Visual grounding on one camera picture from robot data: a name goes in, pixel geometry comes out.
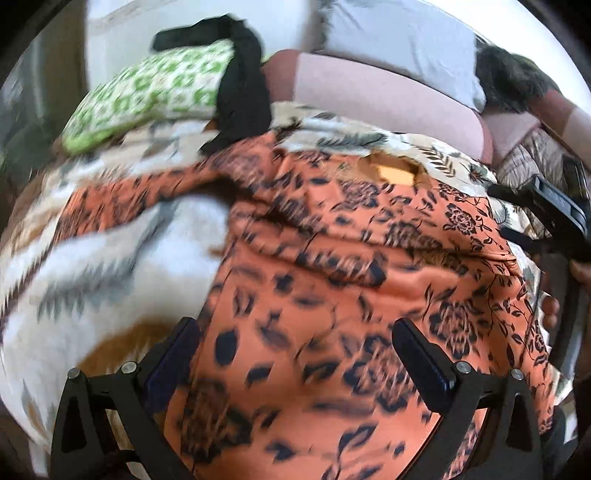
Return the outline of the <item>person's right hand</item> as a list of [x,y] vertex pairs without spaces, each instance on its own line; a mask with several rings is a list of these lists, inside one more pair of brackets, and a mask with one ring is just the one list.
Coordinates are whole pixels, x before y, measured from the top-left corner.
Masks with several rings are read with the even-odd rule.
[[590,294],[590,265],[550,255],[544,261],[543,289],[548,296],[542,301],[542,322],[546,330],[552,331],[559,325],[563,304],[570,290]]

